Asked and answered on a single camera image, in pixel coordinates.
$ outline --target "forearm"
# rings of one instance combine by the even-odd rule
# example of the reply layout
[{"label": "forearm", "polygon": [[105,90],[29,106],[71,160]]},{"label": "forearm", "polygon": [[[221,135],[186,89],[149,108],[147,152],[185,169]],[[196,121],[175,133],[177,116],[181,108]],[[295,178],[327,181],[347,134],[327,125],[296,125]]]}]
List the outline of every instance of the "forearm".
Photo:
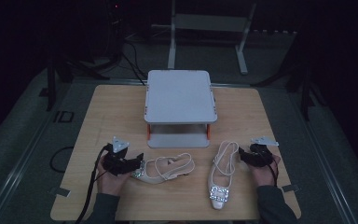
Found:
[{"label": "forearm", "polygon": [[109,194],[97,194],[94,209],[86,224],[115,223],[117,205],[120,197]]},{"label": "forearm", "polygon": [[261,186],[257,188],[257,195],[261,223],[297,223],[296,215],[284,201],[280,189],[273,186]]}]

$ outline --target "metal leg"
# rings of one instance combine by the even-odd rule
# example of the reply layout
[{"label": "metal leg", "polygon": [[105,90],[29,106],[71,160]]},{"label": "metal leg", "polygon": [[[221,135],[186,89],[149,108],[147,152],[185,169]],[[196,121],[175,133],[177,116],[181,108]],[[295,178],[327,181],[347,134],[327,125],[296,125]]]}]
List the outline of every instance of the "metal leg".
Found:
[{"label": "metal leg", "polygon": [[246,38],[248,37],[254,14],[255,14],[255,3],[252,4],[251,12],[244,26],[243,33],[242,33],[242,40],[239,45],[235,46],[235,51],[237,52],[238,64],[240,66],[241,74],[243,75],[248,74],[248,68],[246,67],[245,58],[243,57],[243,47],[245,46],[245,41]]},{"label": "metal leg", "polygon": [[168,56],[168,68],[175,68],[175,54],[176,54],[176,42],[175,42],[175,0],[172,0],[172,15],[171,15],[171,44],[170,54]]}]

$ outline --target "shoe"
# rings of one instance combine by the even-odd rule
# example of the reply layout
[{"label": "shoe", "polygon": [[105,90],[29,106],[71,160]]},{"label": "shoe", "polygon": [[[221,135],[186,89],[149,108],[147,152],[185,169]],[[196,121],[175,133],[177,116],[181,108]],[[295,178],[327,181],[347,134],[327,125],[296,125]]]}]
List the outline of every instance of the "shoe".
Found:
[{"label": "shoe", "polygon": [[208,190],[214,209],[222,209],[228,201],[229,187],[235,172],[234,156],[238,152],[236,142],[224,141],[214,157],[213,166],[208,177]]},{"label": "shoe", "polygon": [[158,157],[151,161],[142,161],[141,167],[132,172],[132,177],[149,184],[159,184],[187,175],[195,168],[191,155],[184,153],[177,157]]}]

